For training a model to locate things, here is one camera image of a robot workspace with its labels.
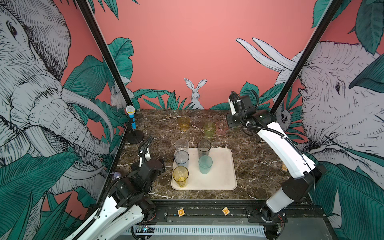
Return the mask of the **amber plastic glass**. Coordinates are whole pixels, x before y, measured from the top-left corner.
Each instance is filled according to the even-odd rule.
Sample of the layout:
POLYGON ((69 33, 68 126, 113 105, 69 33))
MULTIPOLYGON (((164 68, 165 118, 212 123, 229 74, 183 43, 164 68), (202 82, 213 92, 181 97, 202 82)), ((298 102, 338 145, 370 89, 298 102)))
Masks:
POLYGON ((187 185, 188 177, 189 170, 186 167, 178 166, 173 170, 173 179, 181 188, 184 188, 187 185))

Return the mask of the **blue grey plastic glass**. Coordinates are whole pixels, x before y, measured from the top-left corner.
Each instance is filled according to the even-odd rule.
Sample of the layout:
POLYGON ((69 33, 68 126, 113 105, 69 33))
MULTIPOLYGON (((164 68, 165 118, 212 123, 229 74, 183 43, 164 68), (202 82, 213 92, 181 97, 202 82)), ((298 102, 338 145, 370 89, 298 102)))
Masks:
POLYGON ((187 151, 180 150, 175 153, 174 161, 178 167, 188 168, 190 155, 187 151))

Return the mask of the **dark brown plastic glass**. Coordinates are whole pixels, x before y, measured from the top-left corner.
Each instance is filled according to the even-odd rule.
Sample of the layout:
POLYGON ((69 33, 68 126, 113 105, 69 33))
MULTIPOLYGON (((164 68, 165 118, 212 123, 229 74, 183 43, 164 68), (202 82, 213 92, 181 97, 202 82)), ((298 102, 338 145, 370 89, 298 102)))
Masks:
POLYGON ((198 156, 208 156, 211 150, 211 142, 208 140, 200 140, 197 144, 198 156))

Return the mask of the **clear plastic glass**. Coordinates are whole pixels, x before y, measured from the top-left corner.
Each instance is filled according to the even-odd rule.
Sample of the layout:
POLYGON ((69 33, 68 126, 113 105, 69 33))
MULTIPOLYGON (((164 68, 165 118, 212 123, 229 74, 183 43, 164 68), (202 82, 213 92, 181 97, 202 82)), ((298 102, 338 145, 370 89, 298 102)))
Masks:
POLYGON ((179 152, 179 151, 186 151, 186 152, 188 152, 188 150, 189 150, 189 141, 184 139, 184 138, 178 139, 175 142, 175 147, 176 147, 177 152, 179 152))

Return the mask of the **teal frosted glass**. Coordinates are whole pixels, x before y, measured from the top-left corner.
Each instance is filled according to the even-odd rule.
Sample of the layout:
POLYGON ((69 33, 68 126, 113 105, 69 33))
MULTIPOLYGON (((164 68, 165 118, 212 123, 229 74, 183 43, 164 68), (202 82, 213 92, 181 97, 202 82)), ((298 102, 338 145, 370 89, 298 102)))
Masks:
POLYGON ((211 157, 205 155, 199 158, 199 169, 202 174, 208 174, 213 165, 213 160, 211 157))

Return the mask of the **beige square tray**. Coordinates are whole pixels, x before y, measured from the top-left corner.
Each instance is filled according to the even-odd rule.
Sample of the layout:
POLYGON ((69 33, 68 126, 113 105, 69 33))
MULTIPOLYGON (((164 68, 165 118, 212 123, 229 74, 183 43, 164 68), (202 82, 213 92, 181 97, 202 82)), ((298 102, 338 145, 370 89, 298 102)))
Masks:
POLYGON ((199 156, 197 148, 189 149, 190 160, 188 164, 189 177, 186 186, 180 187, 172 179, 171 186, 175 190, 234 190, 237 179, 234 168, 232 151, 227 148, 213 148, 209 156, 213 159, 213 166, 207 174, 199 169, 199 156))

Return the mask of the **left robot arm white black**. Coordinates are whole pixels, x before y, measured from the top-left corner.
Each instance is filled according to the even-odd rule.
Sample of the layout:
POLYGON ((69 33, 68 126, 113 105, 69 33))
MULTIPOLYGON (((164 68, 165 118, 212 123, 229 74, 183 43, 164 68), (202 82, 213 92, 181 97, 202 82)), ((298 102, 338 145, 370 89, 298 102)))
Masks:
POLYGON ((151 159, 115 181, 97 210, 67 240, 114 240, 128 228, 156 217, 148 197, 153 182, 166 170, 164 159, 151 159))

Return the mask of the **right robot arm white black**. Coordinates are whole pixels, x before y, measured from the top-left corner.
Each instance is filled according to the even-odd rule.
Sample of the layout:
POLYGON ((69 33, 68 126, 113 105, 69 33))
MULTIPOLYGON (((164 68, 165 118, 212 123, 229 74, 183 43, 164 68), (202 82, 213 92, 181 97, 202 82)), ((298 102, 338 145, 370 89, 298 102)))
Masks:
POLYGON ((226 115, 230 128, 243 126, 262 138, 282 160, 290 178, 263 204, 261 218, 271 223, 281 217, 284 208, 301 200, 326 173, 324 166, 317 166, 285 134, 276 118, 267 110, 258 110, 250 96, 231 92, 228 102, 230 113, 226 115))

